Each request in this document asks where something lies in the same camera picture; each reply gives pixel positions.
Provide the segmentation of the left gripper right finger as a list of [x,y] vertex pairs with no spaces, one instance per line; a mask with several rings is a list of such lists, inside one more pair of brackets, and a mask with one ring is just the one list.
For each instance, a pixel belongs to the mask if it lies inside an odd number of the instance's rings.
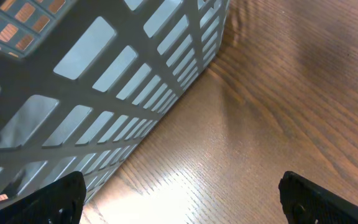
[[278,185],[289,224],[358,224],[358,206],[292,171]]

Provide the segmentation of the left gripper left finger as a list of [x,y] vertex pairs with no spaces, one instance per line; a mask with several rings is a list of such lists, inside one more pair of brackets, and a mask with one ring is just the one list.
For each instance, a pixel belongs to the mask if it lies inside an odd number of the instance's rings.
[[1,224],[79,224],[86,197],[83,174],[74,171],[0,210]]

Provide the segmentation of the grey plastic mesh basket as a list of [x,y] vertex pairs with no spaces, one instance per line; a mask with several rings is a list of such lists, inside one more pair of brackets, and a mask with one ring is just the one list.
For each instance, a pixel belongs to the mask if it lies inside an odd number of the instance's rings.
[[0,210],[90,199],[214,57],[227,1],[0,1]]

